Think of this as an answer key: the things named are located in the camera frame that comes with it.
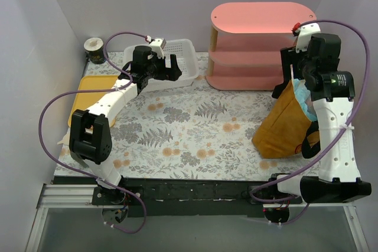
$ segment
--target floral tablecloth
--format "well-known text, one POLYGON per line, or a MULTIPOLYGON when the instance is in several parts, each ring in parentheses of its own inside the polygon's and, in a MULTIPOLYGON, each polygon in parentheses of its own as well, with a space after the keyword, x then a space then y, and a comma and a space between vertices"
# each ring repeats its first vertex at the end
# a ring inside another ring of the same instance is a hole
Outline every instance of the floral tablecloth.
MULTIPOLYGON (((123 53, 110 53, 122 67, 123 53)), ((269 91, 219 91, 205 79, 207 53, 197 53, 200 75, 188 87, 142 93, 116 118, 109 158, 123 176, 265 181, 308 163, 300 155, 262 159, 251 138, 275 100, 269 91)), ((110 65, 89 63, 86 75, 118 74, 110 65)), ((63 146, 60 160, 72 160, 63 146)), ((316 175, 318 166, 308 175, 316 175)), ((77 176, 58 166, 57 176, 77 176)))

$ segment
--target brown bag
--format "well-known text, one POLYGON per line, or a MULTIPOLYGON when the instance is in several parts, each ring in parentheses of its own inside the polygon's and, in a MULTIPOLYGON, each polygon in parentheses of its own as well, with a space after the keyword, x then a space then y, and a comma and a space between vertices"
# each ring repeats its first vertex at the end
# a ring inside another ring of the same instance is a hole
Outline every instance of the brown bag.
MULTIPOLYGON (((310 125, 311 121, 296 100, 290 81, 256 131, 252 142, 265 159, 290 157, 302 151, 310 125)), ((320 147, 319 131, 308 135, 307 141, 308 149, 315 144, 320 147)))

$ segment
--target light blue cloth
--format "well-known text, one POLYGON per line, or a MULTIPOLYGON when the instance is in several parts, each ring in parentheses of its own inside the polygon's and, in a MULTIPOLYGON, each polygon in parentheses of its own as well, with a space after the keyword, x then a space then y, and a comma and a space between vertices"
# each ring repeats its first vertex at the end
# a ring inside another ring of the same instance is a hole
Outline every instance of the light blue cloth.
POLYGON ((294 95, 299 105, 302 108, 303 113, 310 121, 317 121, 318 118, 315 112, 311 112, 306 102, 310 101, 311 92, 307 90, 305 86, 305 80, 293 79, 292 80, 294 95))

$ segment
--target shelf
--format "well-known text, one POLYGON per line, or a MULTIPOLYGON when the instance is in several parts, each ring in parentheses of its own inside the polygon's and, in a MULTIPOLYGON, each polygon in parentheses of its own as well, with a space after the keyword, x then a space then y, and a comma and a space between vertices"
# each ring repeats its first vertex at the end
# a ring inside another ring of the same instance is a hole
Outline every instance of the shelf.
POLYGON ((215 65, 213 75, 206 79, 215 89, 230 91, 271 91, 284 81, 281 66, 233 68, 215 65))
POLYGON ((315 19, 314 12, 294 2, 230 2, 211 13, 213 27, 229 34, 290 34, 297 22, 315 19))
POLYGON ((223 35, 216 51, 208 51, 215 64, 229 67, 280 66, 280 49, 293 46, 293 38, 284 35, 223 35))

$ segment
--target white plastic basket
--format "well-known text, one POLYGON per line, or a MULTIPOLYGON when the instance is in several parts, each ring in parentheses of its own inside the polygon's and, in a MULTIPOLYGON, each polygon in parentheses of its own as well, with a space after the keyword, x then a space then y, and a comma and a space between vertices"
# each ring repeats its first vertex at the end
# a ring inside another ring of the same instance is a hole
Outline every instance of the white plastic basket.
MULTIPOLYGON (((123 52, 123 64, 132 60, 132 53, 136 45, 127 47, 123 52)), ((170 54, 175 54, 177 64, 183 72, 177 81, 159 81, 151 79, 144 91, 156 91, 171 89, 176 87, 190 86, 195 78, 198 77, 200 70, 198 67, 197 57, 192 42, 187 39, 167 41, 164 47, 164 55, 166 57, 165 64, 171 66, 170 54)))

